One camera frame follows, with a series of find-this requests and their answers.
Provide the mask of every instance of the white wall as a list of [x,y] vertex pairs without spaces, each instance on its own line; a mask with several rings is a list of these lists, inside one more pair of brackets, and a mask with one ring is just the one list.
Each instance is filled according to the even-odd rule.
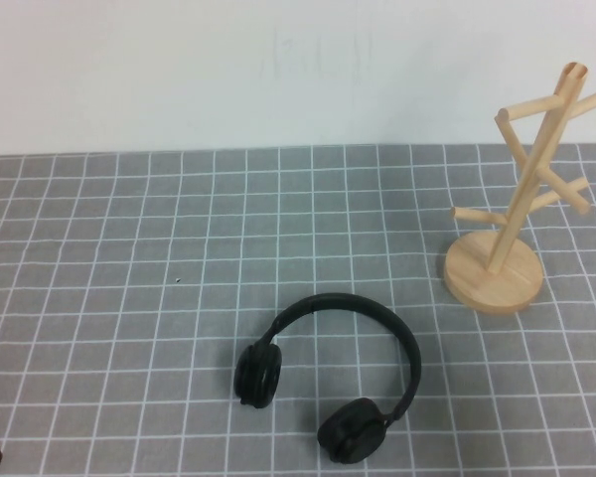
[[0,153],[499,142],[569,61],[596,0],[0,2]]

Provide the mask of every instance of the round wooden base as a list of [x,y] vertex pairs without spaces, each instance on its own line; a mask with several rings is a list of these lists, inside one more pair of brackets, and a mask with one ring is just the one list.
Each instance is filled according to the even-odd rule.
[[498,274],[486,270],[497,232],[473,232],[455,240],[444,267],[446,285],[466,306],[491,314],[519,311],[536,297],[543,283],[538,256],[517,239]]

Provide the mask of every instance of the wooden hook arm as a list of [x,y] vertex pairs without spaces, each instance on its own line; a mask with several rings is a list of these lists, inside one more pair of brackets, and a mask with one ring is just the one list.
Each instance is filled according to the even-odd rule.
[[572,117],[580,116],[581,114],[591,111],[594,108],[596,108],[596,92],[578,101],[574,105],[569,117],[571,119]]
[[495,117],[495,122],[501,131],[501,135],[504,136],[504,140],[506,141],[508,149],[510,149],[515,161],[517,161],[520,169],[522,169],[523,166],[527,164],[527,154],[525,153],[525,149],[523,149],[523,146],[519,141],[513,126],[509,121],[505,121],[498,116]]
[[494,212],[477,211],[475,209],[465,209],[463,207],[453,207],[450,214],[455,219],[462,219],[471,222],[483,222],[485,224],[496,224],[504,226],[508,223],[506,216],[503,214],[495,214]]
[[561,199],[568,202],[579,214],[587,214],[591,208],[589,202],[578,194],[572,187],[557,176],[550,168],[540,167],[536,169],[536,176],[551,187]]
[[[589,182],[587,182],[586,178],[579,177],[578,179],[574,179],[572,182],[567,183],[567,186],[573,191],[578,192],[589,187]],[[529,211],[537,211],[538,209],[542,209],[545,206],[549,206],[550,204],[560,201],[560,199],[561,197],[556,194],[556,191],[548,191],[545,194],[541,194],[540,196],[536,197],[532,201],[531,205],[529,206]]]
[[521,102],[499,110],[499,118],[504,121],[512,121],[521,117],[532,116],[540,112],[557,109],[565,103],[565,100],[557,94],[540,97],[531,101]]

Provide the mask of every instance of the wooden peg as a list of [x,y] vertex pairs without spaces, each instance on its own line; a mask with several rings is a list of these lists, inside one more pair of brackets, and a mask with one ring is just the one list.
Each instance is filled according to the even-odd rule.
[[[596,107],[596,93],[578,100],[586,78],[584,65],[570,63],[553,94],[502,108],[495,117],[521,178],[504,214],[461,207],[451,211],[458,220],[501,227],[498,232],[467,234],[448,249],[444,278],[452,294],[467,306],[486,313],[513,313],[528,306],[542,285],[543,269],[538,256],[519,239],[527,214],[559,200],[581,214],[590,210],[578,193],[589,186],[587,179],[566,183],[549,168],[569,119]],[[545,117],[527,155],[510,121],[539,112]],[[552,191],[539,196],[542,183]]]

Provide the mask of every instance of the ear cup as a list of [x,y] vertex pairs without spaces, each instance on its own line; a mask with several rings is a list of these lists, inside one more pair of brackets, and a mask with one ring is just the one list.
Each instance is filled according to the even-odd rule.
[[245,348],[240,354],[240,358],[238,358],[238,363],[236,364],[236,370],[234,372],[234,392],[239,398],[242,398],[243,395],[247,394],[245,383],[251,362],[252,348],[253,346],[251,345]]
[[366,397],[352,400],[334,412],[318,429],[318,442],[333,462],[355,464],[371,454],[386,437],[384,417]]
[[281,365],[280,348],[273,343],[248,346],[240,355],[234,374],[234,392],[240,403],[267,407],[276,393]]

